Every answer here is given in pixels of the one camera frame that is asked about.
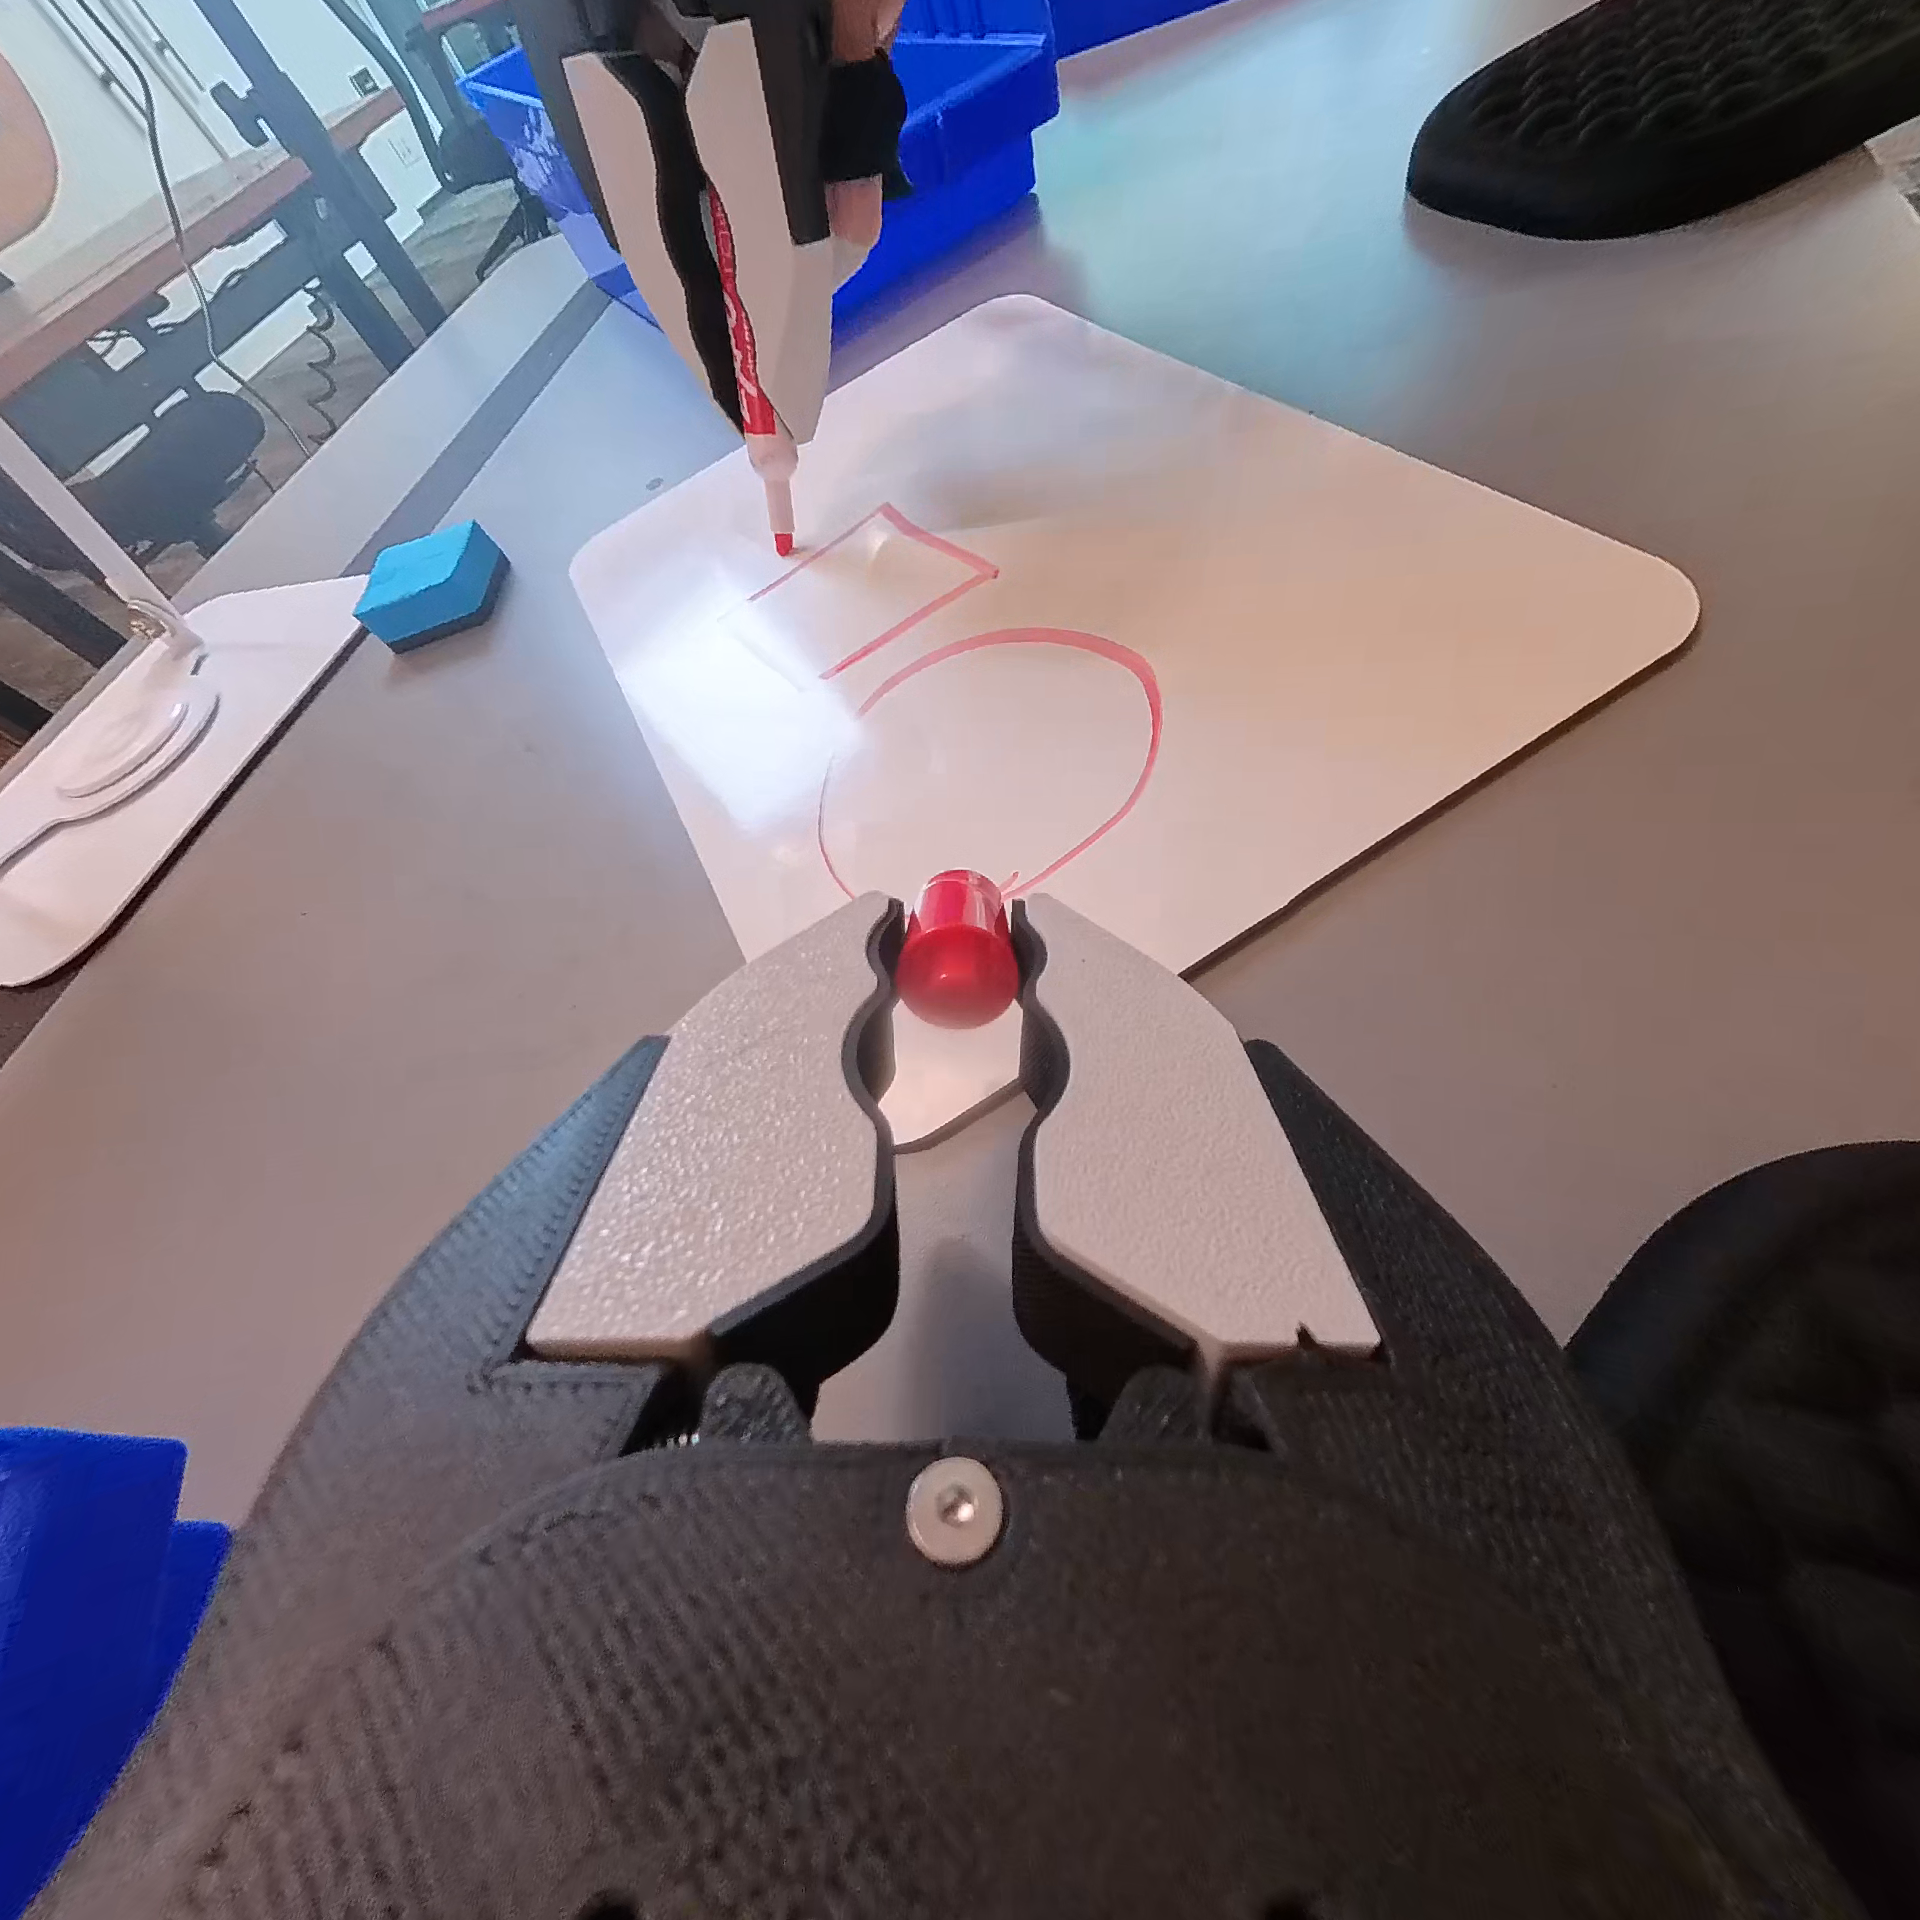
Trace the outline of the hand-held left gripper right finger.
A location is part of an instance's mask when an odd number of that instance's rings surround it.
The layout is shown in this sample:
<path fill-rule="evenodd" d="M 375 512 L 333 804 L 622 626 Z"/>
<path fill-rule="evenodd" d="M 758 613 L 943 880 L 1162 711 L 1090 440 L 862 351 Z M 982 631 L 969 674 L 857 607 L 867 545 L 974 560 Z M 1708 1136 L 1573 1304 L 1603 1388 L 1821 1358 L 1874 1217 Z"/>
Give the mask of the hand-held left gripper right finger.
<path fill-rule="evenodd" d="M 1374 1358 L 1375 1318 L 1235 1024 L 1053 896 L 1014 905 L 1014 1177 L 1043 1303 L 1193 1368 Z"/>

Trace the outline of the red marker cap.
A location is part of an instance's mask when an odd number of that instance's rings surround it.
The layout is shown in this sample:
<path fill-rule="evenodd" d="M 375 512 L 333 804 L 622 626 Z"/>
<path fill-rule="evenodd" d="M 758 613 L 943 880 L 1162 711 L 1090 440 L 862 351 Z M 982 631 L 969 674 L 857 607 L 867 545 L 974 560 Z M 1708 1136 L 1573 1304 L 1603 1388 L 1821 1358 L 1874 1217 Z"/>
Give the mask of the red marker cap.
<path fill-rule="evenodd" d="M 1019 960 L 1002 889 L 981 871 L 930 874 L 908 910 L 897 994 L 917 1018 L 974 1030 L 1019 994 Z"/>

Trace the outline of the white whiteboard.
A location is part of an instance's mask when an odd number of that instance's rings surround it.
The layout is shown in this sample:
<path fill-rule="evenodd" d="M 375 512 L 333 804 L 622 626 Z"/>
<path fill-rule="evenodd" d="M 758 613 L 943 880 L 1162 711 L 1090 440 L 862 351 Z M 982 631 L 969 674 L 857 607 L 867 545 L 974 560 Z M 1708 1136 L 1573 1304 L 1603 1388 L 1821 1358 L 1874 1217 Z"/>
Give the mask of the white whiteboard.
<path fill-rule="evenodd" d="M 739 949 L 969 868 L 1188 970 L 1679 652 L 1671 562 L 985 302 L 569 581 Z"/>

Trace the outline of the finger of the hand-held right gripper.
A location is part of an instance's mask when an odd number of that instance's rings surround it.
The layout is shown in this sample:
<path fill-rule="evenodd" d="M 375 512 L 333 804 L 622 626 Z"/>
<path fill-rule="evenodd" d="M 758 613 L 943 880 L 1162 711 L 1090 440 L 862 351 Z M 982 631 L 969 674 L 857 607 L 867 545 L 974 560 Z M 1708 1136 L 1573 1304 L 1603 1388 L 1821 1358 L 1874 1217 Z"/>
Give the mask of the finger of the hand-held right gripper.
<path fill-rule="evenodd" d="M 797 442 L 825 405 L 831 351 L 831 230 L 813 159 L 782 159 L 755 25 L 718 20 L 689 81 L 689 121 L 726 221 L 735 302 L 756 381 Z"/>
<path fill-rule="evenodd" d="M 686 79 L 645 50 L 569 55 L 565 77 L 615 250 L 654 325 L 741 430 L 722 273 L 703 214 L 709 178 L 691 132 Z"/>

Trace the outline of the wooden background desk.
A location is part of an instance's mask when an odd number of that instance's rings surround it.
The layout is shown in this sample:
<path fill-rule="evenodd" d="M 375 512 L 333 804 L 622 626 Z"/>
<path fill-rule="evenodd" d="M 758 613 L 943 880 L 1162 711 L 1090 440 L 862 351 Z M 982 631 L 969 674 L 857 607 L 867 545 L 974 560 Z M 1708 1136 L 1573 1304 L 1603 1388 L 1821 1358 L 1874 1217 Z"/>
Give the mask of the wooden background desk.
<path fill-rule="evenodd" d="M 351 266 L 355 249 L 373 249 L 375 214 L 355 218 L 303 156 L 269 142 L 166 182 L 5 289 L 5 417 L 63 472 L 147 426 L 209 366 L 206 336 L 154 338 L 147 303 L 266 224 L 283 238 L 214 310 L 214 345 L 319 280 L 381 366 L 398 368 L 413 341 Z"/>

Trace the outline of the black honeycomb pad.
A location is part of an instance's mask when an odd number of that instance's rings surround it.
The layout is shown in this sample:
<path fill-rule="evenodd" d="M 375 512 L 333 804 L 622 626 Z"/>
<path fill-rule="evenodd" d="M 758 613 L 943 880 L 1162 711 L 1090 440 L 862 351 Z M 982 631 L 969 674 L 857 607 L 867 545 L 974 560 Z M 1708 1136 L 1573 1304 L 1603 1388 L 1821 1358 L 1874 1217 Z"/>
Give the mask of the black honeycomb pad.
<path fill-rule="evenodd" d="M 1426 113 L 1405 191 L 1597 242 L 1763 198 L 1917 113 L 1915 1 L 1597 1 Z"/>

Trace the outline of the black metal pole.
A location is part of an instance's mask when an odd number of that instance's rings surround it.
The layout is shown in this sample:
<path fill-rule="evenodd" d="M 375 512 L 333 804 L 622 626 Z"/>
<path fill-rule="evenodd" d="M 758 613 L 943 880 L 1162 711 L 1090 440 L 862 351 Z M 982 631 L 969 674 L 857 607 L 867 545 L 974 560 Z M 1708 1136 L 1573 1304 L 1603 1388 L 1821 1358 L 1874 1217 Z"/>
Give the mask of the black metal pole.
<path fill-rule="evenodd" d="M 255 116 L 306 168 L 315 213 L 306 221 L 302 242 L 314 258 L 323 289 L 361 342 L 371 348 L 377 362 L 388 375 L 398 372 L 415 345 L 445 321 L 445 306 L 393 232 L 391 214 L 377 210 L 361 185 L 355 161 L 347 159 L 347 149 L 340 146 L 300 85 L 271 57 L 239 4 L 196 1 L 196 12 L 204 14 L 246 77 Z M 411 314 L 415 332 L 407 332 L 379 289 L 363 280 L 350 260 L 355 247 L 367 250 L 386 287 Z"/>

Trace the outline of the blue whiteboard eraser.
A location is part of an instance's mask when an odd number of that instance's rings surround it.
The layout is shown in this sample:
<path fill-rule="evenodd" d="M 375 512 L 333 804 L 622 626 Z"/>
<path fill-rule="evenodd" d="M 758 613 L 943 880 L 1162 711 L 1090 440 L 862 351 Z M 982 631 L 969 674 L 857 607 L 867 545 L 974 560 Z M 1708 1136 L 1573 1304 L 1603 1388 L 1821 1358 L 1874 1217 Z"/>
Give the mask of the blue whiteboard eraser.
<path fill-rule="evenodd" d="M 413 653 L 490 621 L 510 572 L 493 537 L 463 519 L 381 549 L 351 617 L 393 653 Z"/>

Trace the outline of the blue plastic bin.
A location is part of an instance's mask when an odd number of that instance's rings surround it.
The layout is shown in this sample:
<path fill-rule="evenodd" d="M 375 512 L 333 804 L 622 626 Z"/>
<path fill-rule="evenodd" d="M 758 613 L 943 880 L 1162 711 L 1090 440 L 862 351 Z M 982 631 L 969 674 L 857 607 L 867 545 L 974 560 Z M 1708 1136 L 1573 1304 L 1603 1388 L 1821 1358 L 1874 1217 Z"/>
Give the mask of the blue plastic bin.
<path fill-rule="evenodd" d="M 1034 135 L 1060 108 L 1052 14 L 1045 1 L 913 1 L 894 66 L 908 113 L 901 158 L 908 198 L 885 213 L 877 247 L 831 300 L 845 333 L 877 300 L 964 247 L 1036 189 Z M 563 152 L 523 50 L 460 79 L 588 278 L 639 319 L 651 312 L 618 258 Z"/>
<path fill-rule="evenodd" d="M 230 1546 L 170 1434 L 2 1428 L 2 1914 L 27 1910 L 154 1725 Z"/>
<path fill-rule="evenodd" d="M 1118 41 L 1153 31 L 1162 25 L 1186 20 L 1217 9 L 1212 0 L 1142 0 L 1142 1 L 1046 1 L 1053 48 L 1058 60 L 1079 57 L 1115 45 Z"/>

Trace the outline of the red dry erase marker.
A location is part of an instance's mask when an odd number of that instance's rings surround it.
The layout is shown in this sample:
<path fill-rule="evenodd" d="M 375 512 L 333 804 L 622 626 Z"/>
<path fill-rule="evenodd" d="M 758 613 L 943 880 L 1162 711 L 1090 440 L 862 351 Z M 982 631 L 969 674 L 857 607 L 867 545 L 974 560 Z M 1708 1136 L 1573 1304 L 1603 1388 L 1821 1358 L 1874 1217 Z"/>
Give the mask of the red dry erase marker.
<path fill-rule="evenodd" d="M 739 285 L 734 228 L 713 182 L 706 185 L 703 198 L 710 249 L 722 280 L 741 431 L 764 490 L 774 553 L 789 560 L 796 553 L 794 482 L 801 468 L 801 448 L 761 386 L 751 314 Z"/>

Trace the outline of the white stand with base plate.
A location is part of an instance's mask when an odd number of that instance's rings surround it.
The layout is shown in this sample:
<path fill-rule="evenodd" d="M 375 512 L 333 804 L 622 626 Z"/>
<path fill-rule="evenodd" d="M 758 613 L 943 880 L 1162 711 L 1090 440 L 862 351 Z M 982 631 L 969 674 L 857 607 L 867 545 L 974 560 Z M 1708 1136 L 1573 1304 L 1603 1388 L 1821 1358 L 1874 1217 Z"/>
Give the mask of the white stand with base plate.
<path fill-rule="evenodd" d="M 31 986 L 126 917 L 361 633 L 365 576 L 230 591 L 180 613 L 5 424 L 5 474 L 126 606 L 114 672 L 2 785 L 2 984 Z"/>

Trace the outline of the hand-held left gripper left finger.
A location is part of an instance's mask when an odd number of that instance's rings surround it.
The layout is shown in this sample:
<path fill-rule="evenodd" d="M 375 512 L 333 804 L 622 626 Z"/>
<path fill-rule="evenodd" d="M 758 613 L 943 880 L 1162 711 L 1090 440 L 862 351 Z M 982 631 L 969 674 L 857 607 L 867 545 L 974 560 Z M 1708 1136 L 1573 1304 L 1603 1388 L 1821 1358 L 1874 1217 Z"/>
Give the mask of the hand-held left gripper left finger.
<path fill-rule="evenodd" d="M 662 1037 L 527 1325 L 542 1359 L 837 1373 L 899 1295 L 892 965 L 857 896 L 750 960 Z"/>

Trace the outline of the black office chair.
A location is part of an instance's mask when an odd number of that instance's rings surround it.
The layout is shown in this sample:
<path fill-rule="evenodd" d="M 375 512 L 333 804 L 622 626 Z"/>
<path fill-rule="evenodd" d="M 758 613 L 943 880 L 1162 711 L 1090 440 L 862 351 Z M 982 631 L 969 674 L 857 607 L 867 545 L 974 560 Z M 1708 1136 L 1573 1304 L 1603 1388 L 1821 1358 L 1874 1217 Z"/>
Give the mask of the black office chair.
<path fill-rule="evenodd" d="M 194 392 L 159 413 L 116 463 L 74 482 L 70 490 L 133 560 L 183 543 L 211 560 L 228 538 L 218 512 L 255 470 L 266 431 L 245 397 Z"/>

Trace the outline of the black textured pad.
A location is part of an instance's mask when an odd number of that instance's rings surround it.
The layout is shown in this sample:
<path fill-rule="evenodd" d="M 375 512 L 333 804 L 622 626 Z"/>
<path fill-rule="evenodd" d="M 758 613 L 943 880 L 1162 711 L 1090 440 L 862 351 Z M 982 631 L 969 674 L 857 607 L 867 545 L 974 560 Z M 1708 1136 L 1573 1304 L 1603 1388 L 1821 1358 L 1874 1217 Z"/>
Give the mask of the black textured pad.
<path fill-rule="evenodd" d="M 1869 1914 L 1917 1914 L 1917 1145 L 1673 1214 L 1567 1344 L 1729 1688 Z"/>

